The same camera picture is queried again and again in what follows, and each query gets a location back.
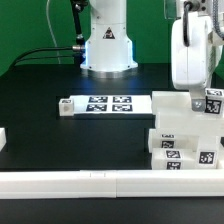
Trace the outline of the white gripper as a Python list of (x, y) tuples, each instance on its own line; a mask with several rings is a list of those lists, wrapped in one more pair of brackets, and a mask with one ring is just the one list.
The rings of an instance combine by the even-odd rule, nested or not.
[(176, 20), (171, 36), (172, 81), (176, 89), (190, 90), (193, 111), (204, 112), (206, 106), (205, 88), (215, 67), (215, 48), (209, 43), (212, 31), (209, 16), (189, 15), (189, 46), (183, 42), (183, 20)]

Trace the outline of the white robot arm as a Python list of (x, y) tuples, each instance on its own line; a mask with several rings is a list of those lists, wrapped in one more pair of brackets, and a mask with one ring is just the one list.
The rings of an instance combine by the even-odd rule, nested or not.
[[(126, 33), (127, 0), (90, 0), (91, 35), (81, 69), (115, 78), (138, 67)], [(224, 0), (164, 0), (164, 14), (174, 21), (171, 74), (176, 89), (190, 92), (191, 108), (207, 110), (205, 90), (224, 48)]]

